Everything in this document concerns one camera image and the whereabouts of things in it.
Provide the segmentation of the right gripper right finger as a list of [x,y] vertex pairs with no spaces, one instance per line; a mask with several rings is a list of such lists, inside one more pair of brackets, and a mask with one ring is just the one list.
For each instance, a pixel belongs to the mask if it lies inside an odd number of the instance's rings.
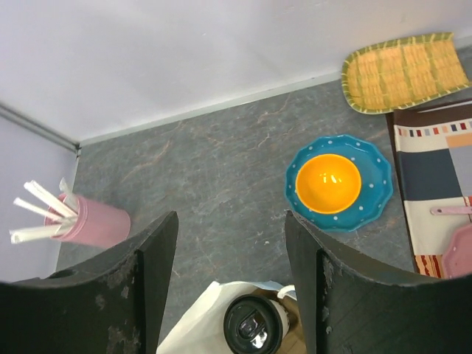
[[309,353],[469,353],[471,277],[396,268],[288,212],[285,241]]

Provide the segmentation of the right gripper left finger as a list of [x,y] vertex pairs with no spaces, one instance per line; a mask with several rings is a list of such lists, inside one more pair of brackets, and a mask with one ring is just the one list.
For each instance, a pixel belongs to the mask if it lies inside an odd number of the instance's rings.
[[1,284],[2,353],[155,353],[178,236],[168,212],[97,256]]

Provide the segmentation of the single white paper cup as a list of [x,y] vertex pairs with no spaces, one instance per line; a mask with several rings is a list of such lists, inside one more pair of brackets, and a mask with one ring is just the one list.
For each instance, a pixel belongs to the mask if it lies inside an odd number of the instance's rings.
[[290,329],[289,314],[285,307],[278,301],[270,299],[269,302],[274,308],[275,322],[277,324],[277,338],[283,340]]

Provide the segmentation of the light blue paper bag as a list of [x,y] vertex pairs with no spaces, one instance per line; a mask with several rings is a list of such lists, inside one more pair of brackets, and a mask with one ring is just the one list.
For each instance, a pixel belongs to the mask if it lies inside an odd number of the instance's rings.
[[212,282],[187,310],[156,350],[157,353],[230,353],[223,336],[223,318],[237,297],[262,295],[285,308],[287,328],[277,353],[306,353],[293,285],[278,282]]

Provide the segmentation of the black plastic cup lid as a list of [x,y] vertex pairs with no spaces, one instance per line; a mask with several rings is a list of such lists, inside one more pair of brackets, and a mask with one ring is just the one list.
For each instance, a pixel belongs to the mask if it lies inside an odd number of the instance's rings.
[[277,338],[274,308],[265,296],[245,294],[233,300],[223,318],[223,335],[232,353],[276,353],[282,340]]

